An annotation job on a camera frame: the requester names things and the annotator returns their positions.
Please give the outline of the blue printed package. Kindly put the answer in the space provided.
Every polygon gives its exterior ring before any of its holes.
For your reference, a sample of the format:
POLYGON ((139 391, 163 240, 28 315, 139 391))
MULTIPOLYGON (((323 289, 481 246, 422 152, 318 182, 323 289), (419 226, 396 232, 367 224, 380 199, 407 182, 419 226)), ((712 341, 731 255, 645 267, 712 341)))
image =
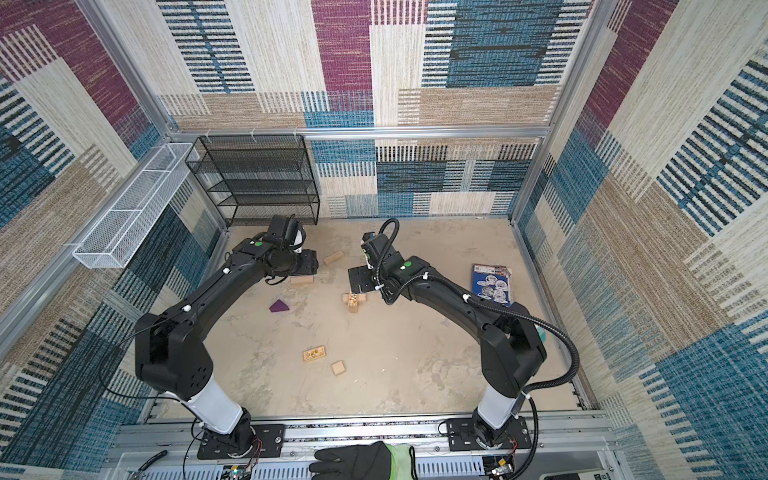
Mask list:
POLYGON ((474 264, 471 290, 478 297, 500 305, 513 303, 510 271, 506 266, 474 264))

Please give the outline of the purple triangular block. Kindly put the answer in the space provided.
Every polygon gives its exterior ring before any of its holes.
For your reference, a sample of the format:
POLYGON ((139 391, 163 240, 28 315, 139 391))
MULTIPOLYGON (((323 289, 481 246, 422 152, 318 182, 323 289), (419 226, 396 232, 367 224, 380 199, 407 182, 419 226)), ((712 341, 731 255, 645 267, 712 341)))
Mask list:
POLYGON ((288 306, 288 305, 287 305, 285 302, 283 302, 282 300, 277 300, 277 301, 275 301, 275 302, 274 302, 274 303, 273 303, 273 304, 272 304, 272 305, 269 307, 269 310, 270 310, 272 313, 278 313, 278 312, 285 312, 285 311, 289 311, 289 310, 290 310, 290 307, 289 307, 289 306, 288 306))

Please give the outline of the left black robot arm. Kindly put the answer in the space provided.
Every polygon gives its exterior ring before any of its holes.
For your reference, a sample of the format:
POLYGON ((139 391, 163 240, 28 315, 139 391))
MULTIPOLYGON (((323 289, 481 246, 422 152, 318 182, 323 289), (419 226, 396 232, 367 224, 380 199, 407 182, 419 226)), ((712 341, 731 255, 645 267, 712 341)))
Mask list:
POLYGON ((316 274, 317 253, 304 247, 305 240, 303 226, 293 215, 275 215, 266 231, 241 241, 197 290, 158 315, 143 315, 135 324, 137 378, 180 401, 203 422, 225 456, 249 453, 255 433, 247 409, 216 382, 204 340, 253 285, 264 279, 276 285, 290 276, 316 274))

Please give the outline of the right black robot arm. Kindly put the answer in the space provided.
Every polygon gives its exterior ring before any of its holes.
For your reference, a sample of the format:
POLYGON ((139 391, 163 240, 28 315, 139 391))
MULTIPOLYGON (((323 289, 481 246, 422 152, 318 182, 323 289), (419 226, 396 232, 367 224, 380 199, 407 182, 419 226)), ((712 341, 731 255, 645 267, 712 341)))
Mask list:
POLYGON ((509 306, 479 297, 442 275, 427 261, 404 258, 394 248, 400 222, 386 220, 376 232, 362 236, 364 266, 348 270, 355 294, 376 291, 387 305, 405 298, 430 307, 465 330, 480 346, 481 372, 487 387, 473 412, 478 444, 495 448, 504 442, 508 425, 536 390, 571 382, 581 359, 568 335, 555 325, 533 317, 519 303, 509 306), (539 331, 556 337, 567 349, 570 364, 565 373, 544 381, 532 378, 547 359, 539 331))

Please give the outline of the black and green glove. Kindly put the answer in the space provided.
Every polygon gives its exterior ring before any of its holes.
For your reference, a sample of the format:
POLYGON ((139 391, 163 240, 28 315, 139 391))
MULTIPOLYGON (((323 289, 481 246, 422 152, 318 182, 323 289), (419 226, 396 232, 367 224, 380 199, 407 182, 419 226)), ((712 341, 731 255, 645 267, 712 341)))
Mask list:
POLYGON ((378 441, 318 450, 309 471, 315 480, 417 480, 413 446, 378 441))

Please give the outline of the small square wood block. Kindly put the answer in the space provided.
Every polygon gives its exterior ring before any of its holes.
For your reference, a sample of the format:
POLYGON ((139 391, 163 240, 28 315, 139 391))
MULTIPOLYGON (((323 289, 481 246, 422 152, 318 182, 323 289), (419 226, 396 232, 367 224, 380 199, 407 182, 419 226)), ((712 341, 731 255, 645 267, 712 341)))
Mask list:
POLYGON ((331 368, 332 368, 332 372, 333 372, 333 374, 335 376, 339 376, 339 375, 341 375, 341 374, 346 372, 346 366, 345 366, 345 363, 344 363, 343 360, 339 360, 339 361, 334 362, 331 365, 331 368))

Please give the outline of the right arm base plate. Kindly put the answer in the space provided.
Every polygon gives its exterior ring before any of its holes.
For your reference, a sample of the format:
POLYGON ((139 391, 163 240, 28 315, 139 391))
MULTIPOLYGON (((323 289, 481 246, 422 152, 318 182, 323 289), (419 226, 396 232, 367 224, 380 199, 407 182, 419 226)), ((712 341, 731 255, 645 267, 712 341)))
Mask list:
POLYGON ((441 421, 437 430, 448 440, 450 451, 529 449, 533 431, 523 417, 510 418, 494 445, 485 444, 475 428, 473 418, 455 417, 441 421))

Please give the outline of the dotted wood block front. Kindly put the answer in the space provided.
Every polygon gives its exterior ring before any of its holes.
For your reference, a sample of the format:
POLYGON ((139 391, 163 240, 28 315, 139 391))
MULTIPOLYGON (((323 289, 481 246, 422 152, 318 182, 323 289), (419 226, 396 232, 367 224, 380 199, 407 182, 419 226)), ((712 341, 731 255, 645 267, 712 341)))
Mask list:
POLYGON ((304 362, 311 362, 325 358, 327 355, 326 348, 323 345, 310 348, 302 352, 302 359, 304 362))

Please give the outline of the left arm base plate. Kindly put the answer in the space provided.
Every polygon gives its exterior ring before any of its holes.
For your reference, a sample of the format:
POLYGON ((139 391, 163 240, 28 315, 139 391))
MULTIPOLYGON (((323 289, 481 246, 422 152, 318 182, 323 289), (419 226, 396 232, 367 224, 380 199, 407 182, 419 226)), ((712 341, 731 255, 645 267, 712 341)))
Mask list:
POLYGON ((198 460, 229 460, 250 458, 278 458, 283 448, 284 424, 252 424, 245 442, 234 441, 208 429, 203 430, 198 460))

